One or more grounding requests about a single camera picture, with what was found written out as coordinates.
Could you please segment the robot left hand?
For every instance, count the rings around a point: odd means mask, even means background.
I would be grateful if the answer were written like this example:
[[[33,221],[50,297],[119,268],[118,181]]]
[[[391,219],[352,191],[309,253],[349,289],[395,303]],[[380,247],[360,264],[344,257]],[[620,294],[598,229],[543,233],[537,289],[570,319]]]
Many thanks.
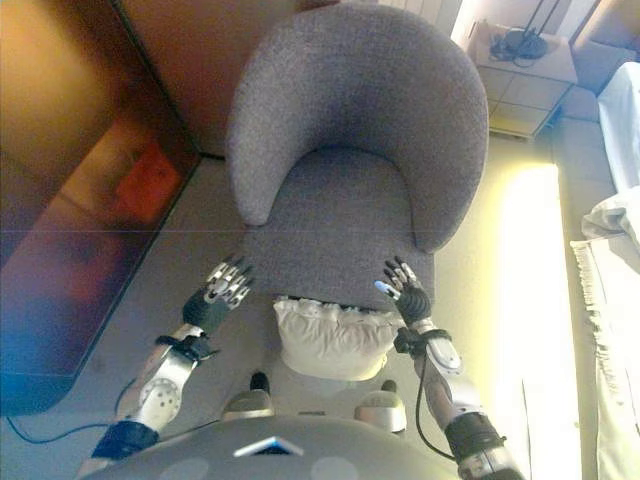
[[[244,256],[226,257],[187,300],[182,309],[183,321],[206,334],[213,333],[251,291],[252,271],[253,266]]]

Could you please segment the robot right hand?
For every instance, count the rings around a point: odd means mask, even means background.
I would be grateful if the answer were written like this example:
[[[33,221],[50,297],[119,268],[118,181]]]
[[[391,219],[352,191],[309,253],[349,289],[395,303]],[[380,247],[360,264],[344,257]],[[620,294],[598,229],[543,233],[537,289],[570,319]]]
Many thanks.
[[[375,288],[393,302],[409,328],[429,319],[431,302],[414,270],[398,256],[392,261],[385,261],[384,264],[385,279],[376,280]]]

